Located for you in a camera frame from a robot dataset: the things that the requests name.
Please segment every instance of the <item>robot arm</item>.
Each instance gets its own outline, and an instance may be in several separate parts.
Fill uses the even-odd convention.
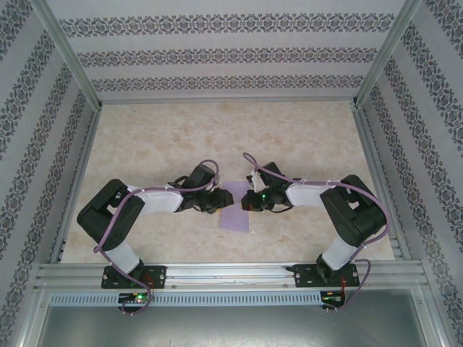
[[[122,207],[102,250],[126,274],[139,279],[143,274],[143,262],[127,243],[126,237],[139,215],[155,212],[181,212],[195,208],[201,212],[214,213],[219,208],[233,204],[232,194],[226,190],[201,189],[196,192],[178,192],[173,189],[194,189],[213,181],[215,173],[200,164],[189,176],[163,186],[164,190],[141,191],[132,195]],[[112,209],[131,192],[139,190],[127,186],[118,179],[112,179],[80,211],[77,222],[97,244],[100,243],[113,218]]]
[[[281,175],[275,163],[264,166]],[[351,260],[358,247],[386,224],[386,216],[374,201],[351,189],[320,187],[293,183],[258,170],[258,175],[248,176],[251,187],[265,187],[256,192],[249,190],[242,200],[244,210],[273,210],[275,205],[324,207],[337,232],[329,248],[317,259],[317,273],[327,283],[337,278]],[[341,183],[371,193],[362,180],[349,175]]]

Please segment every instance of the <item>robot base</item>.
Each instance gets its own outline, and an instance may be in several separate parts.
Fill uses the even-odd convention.
[[[166,269],[167,267],[165,266],[145,265],[143,268],[143,274],[139,281],[146,284],[149,288],[163,289],[166,282]],[[115,271],[112,266],[106,266],[103,272],[101,288],[139,289],[142,287],[122,276],[120,273]]]
[[[341,287],[341,280],[343,279],[346,287],[358,287],[360,285],[355,264],[343,266],[327,283],[317,273],[316,264],[296,264],[286,269],[294,273],[294,282],[297,288]]]

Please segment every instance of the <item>beige floor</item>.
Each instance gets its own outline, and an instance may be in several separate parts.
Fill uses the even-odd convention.
[[[290,177],[357,174],[373,188],[348,102],[104,106],[62,262],[104,262],[75,217],[109,179],[161,185],[212,158],[221,181],[242,181],[252,169],[243,151]],[[219,219],[194,210],[143,215],[127,239],[144,262],[272,262],[315,260],[336,235],[314,207],[250,213],[247,234],[220,229]],[[394,258],[388,238],[361,255]]]

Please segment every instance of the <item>purple paper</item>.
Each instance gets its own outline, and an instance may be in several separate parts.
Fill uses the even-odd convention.
[[[249,233],[249,212],[244,211],[241,207],[241,199],[246,195],[249,183],[246,181],[224,182],[222,189],[231,192],[234,204],[222,209],[220,227],[227,230]]]

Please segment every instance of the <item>patterned wallpaper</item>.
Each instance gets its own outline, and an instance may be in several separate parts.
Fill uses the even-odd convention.
[[[463,346],[462,13],[458,1],[424,1],[364,105],[452,346]]]
[[[0,22],[0,346],[7,346],[37,265],[50,258],[95,112],[28,1],[1,0]]]
[[[99,97],[135,101],[354,97],[403,2],[50,3]]]

